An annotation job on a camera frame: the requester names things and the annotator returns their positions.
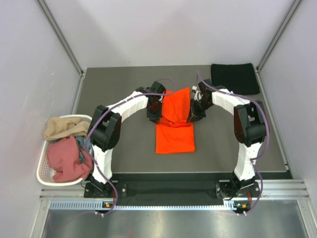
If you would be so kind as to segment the orange t shirt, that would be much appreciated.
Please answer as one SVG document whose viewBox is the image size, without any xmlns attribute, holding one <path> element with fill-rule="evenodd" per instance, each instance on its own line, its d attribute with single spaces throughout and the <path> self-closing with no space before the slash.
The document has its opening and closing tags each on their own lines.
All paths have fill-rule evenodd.
<svg viewBox="0 0 317 238">
<path fill-rule="evenodd" d="M 190 111 L 190 88 L 165 96 L 162 118 L 156 124 L 156 153 L 175 154 L 195 151 L 194 125 L 187 122 Z"/>
</svg>

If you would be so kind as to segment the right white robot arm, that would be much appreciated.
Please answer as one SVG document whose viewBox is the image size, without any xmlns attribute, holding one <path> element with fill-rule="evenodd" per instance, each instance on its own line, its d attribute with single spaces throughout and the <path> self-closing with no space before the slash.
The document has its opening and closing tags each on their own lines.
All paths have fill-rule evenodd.
<svg viewBox="0 0 317 238">
<path fill-rule="evenodd" d="M 228 89 L 211 86 L 211 80 L 202 80 L 191 89 L 193 98 L 187 122 L 206 117 L 206 110 L 218 106 L 233 115 L 234 135 L 239 142 L 237 165 L 231 179 L 231 190 L 243 196 L 255 182 L 256 158 L 268 132 L 263 103 L 239 96 Z"/>
</svg>

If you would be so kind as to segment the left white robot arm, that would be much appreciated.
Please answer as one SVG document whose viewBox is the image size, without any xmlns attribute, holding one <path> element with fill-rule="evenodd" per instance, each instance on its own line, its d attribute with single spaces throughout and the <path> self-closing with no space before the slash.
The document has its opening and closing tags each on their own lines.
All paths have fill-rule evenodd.
<svg viewBox="0 0 317 238">
<path fill-rule="evenodd" d="M 166 88 L 154 81 L 152 86 L 139 87 L 116 104 L 96 107 L 87 138 L 94 153 L 94 169 L 89 180 L 100 196 L 105 197 L 112 192 L 112 184 L 108 181 L 112 177 L 112 152 L 120 139 L 122 123 L 143 109 L 147 110 L 148 120 L 158 123 L 162 118 L 162 101 L 165 95 Z"/>
</svg>

